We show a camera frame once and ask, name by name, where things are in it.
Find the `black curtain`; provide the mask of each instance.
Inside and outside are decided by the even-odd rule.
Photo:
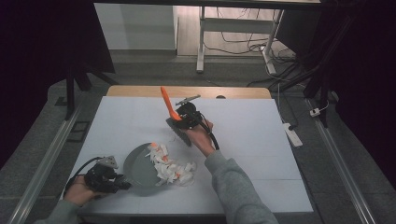
[[[3,166],[71,64],[114,68],[91,1],[1,1],[0,31]]]
[[[335,53],[337,112],[396,188],[396,4],[369,0]]]

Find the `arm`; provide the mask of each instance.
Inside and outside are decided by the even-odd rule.
[[[93,192],[90,190],[84,181],[84,176],[80,175],[76,178],[73,185],[64,195],[64,199],[60,200],[56,207],[52,210],[48,218],[43,220],[38,220],[35,224],[74,224],[78,223],[77,211],[78,209],[90,201],[97,195],[102,195],[103,193]]]
[[[226,160],[220,151],[212,147],[202,127],[187,130],[186,134],[207,157],[205,166],[212,174],[212,186],[218,194],[228,223],[277,223],[274,214],[262,203],[247,174],[235,160]]]

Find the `white board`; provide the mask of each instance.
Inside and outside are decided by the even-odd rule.
[[[175,103],[181,99],[171,98]],[[222,154],[234,158],[253,182],[262,201],[275,213],[312,212],[304,182],[293,157],[274,100],[196,99],[205,117],[214,122]],[[97,110],[72,174],[96,156],[114,156],[123,174],[127,155],[136,147],[166,144],[170,159],[195,161],[195,182],[188,187],[169,185],[158,189],[119,190],[88,203],[82,214],[107,215],[204,215],[223,210],[211,187],[205,157],[187,147],[165,120],[162,98],[104,97]],[[91,166],[82,171],[84,174]]]

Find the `table surface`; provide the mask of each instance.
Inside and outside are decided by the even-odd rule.
[[[214,133],[222,154],[238,162],[273,212],[312,212],[276,103],[267,89],[165,88],[171,102],[202,95],[193,103],[209,119],[216,121]],[[216,99],[218,95],[227,99]],[[197,163],[195,182],[187,187],[170,184],[158,189],[120,190],[87,204],[79,210],[81,215],[223,214],[211,187],[211,174],[204,166],[205,157],[195,146],[187,147],[167,126],[168,116],[159,86],[111,87],[99,105],[71,174],[93,157],[110,155],[120,167],[116,172],[123,174],[125,158],[134,148],[157,142],[166,144],[170,159],[177,160],[177,164]]]

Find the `gray plate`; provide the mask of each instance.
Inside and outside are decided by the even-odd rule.
[[[143,144],[135,148],[125,159],[123,172],[127,180],[134,188],[152,189],[161,179],[157,176],[154,163],[149,160],[148,146],[150,143]]]

